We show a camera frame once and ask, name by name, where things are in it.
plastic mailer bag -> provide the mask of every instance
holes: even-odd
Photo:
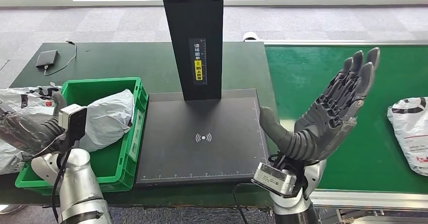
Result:
[[[85,136],[80,139],[79,148],[88,152],[103,149],[131,129],[134,96],[129,89],[99,99],[87,108]]]
[[[19,114],[42,123],[49,120],[54,112],[52,92],[60,90],[61,86],[0,89],[0,100]],[[23,161],[31,157],[29,153],[0,139],[0,175],[19,172]]]
[[[402,99],[388,108],[395,137],[410,168],[428,176],[428,97]]]
[[[55,104],[50,95],[59,90],[60,86],[0,89],[0,100],[21,115],[43,123],[54,113]],[[134,109],[131,91],[99,99],[87,108],[85,136],[76,147],[93,152],[115,143],[130,130]],[[19,172],[23,162],[31,158],[31,154],[0,139],[0,175]]]

black cable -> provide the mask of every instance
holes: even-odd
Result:
[[[251,186],[253,186],[254,184],[253,183],[240,183],[240,184],[237,184],[237,185],[235,185],[235,187],[233,187],[232,195],[233,195],[233,198],[235,199],[236,206],[238,207],[239,213],[241,213],[241,216],[242,216],[242,219],[244,220],[244,223],[248,224],[247,219],[245,218],[244,212],[242,211],[241,205],[239,205],[239,203],[238,203],[238,198],[236,197],[236,191],[238,190],[239,187],[244,186],[244,185],[247,185],[247,186],[251,185]]]
[[[57,220],[57,222],[58,222],[58,213],[57,213],[57,208],[55,204],[55,194],[57,192],[58,183],[60,182],[61,177],[64,175],[66,163],[68,161],[68,157],[70,156],[70,153],[71,153],[71,149],[67,151],[66,156],[64,157],[64,161],[60,166],[60,170],[58,171],[57,178],[55,179],[55,183],[53,184],[53,187],[52,187],[52,194],[50,196],[53,215],[55,216],[55,220]],[[58,159],[60,159],[60,161],[57,161],[58,163],[61,163],[61,157],[62,157],[61,154],[58,155]]]
[[[44,66],[44,75],[45,75],[45,76],[49,76],[49,75],[52,75],[52,74],[56,74],[57,72],[59,72],[59,71],[61,71],[61,70],[65,69],[65,68],[68,66],[68,64],[71,62],[71,60],[73,60],[73,59],[75,59],[75,58],[77,57],[77,45],[76,45],[74,42],[72,42],[72,41],[66,41],[66,42],[67,42],[67,43],[69,43],[69,44],[71,44],[71,45],[74,45],[74,56],[73,56],[72,58],[70,58],[70,60],[68,60],[67,64],[66,64],[64,67],[62,67],[62,68],[60,68],[60,69],[56,70],[56,71],[55,71],[55,72],[53,72],[53,73],[46,74],[46,71],[47,71],[48,66],[47,66],[47,65],[46,65],[46,66]]]

workbench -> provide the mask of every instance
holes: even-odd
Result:
[[[428,177],[414,173],[401,152],[386,117],[387,107],[400,99],[428,95],[428,43],[349,41],[225,42],[223,89],[257,89],[260,105],[278,112],[281,122],[304,113],[357,50],[381,48],[374,86],[358,114],[357,126],[328,159],[318,189],[316,207],[427,210]],[[181,91],[172,46],[159,43],[77,43],[77,59],[52,76],[35,68],[41,51],[56,49],[57,66],[67,63],[74,48],[44,43],[11,87],[62,85],[70,79],[140,77],[148,93]],[[268,141],[270,153],[277,151]],[[0,203],[50,203],[49,197],[18,189],[17,174],[0,176]],[[113,206],[233,207],[231,184],[134,189],[104,193]],[[271,205],[267,192],[242,188],[240,204]]]

gray robotic hand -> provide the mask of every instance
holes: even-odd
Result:
[[[345,60],[325,91],[295,123],[294,132],[275,120],[272,109],[262,107],[260,125],[287,158],[321,161],[330,156],[356,125],[355,116],[375,78],[380,50],[362,51]]]
[[[346,59],[325,91],[297,119],[294,132],[279,124],[272,109],[261,107],[260,125],[279,151],[269,157],[272,166],[259,164],[251,181],[270,192],[277,224],[317,223],[309,196],[321,180],[326,158],[355,127],[379,57],[376,47],[365,60],[362,51]]]

black platform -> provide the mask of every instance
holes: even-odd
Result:
[[[254,89],[224,90],[221,100],[149,96],[136,187],[246,182],[268,150]]]

